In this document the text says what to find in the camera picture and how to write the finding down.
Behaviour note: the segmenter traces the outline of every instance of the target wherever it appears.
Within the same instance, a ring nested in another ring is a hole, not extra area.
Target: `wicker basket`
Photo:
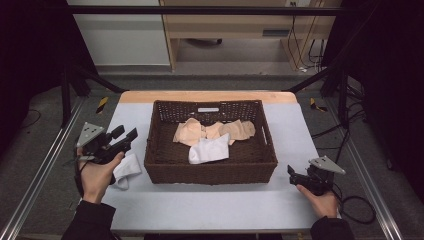
[[[255,125],[256,133],[248,140],[237,140],[229,146],[228,159],[192,165],[188,161],[190,147],[172,141],[178,124],[189,118],[197,119],[204,126],[217,121],[249,120]],[[153,183],[269,182],[277,159],[262,102],[155,101],[144,166]]]

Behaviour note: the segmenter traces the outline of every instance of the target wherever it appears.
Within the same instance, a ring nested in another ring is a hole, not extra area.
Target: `wooden table edge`
[[[274,91],[126,91],[119,103],[151,103],[165,101],[238,101],[262,100],[264,103],[297,103],[292,92]]]

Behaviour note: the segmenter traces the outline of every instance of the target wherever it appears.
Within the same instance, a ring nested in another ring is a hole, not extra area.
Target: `black sleeve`
[[[311,236],[314,240],[355,239],[349,224],[345,220],[327,217],[321,218],[312,225]]]
[[[115,208],[109,205],[81,201],[62,240],[114,239],[110,232],[114,214]]]

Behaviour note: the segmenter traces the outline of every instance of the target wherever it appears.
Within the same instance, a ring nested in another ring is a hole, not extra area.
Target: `table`
[[[306,231],[317,220],[309,202],[289,184],[287,164],[306,174],[318,157],[300,105],[288,92],[129,91],[122,94],[108,131],[123,124],[137,128],[132,149],[143,166],[154,100],[263,101],[278,159],[268,184],[152,184],[142,167],[129,189],[110,186],[104,203],[114,206],[112,229],[156,233],[264,233]]]

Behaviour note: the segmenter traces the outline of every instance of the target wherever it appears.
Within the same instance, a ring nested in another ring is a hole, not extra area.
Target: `hand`
[[[82,154],[82,149],[77,149],[77,154]],[[118,153],[108,164],[100,165],[86,161],[80,161],[80,169],[85,165],[81,172],[82,187],[84,189],[83,200],[95,204],[100,204],[105,195],[106,188],[109,186],[113,170],[118,166],[125,153]]]
[[[338,201],[332,192],[326,192],[322,196],[316,196],[302,185],[296,185],[296,188],[311,202],[315,214],[319,218],[324,216],[328,218],[337,217]]]

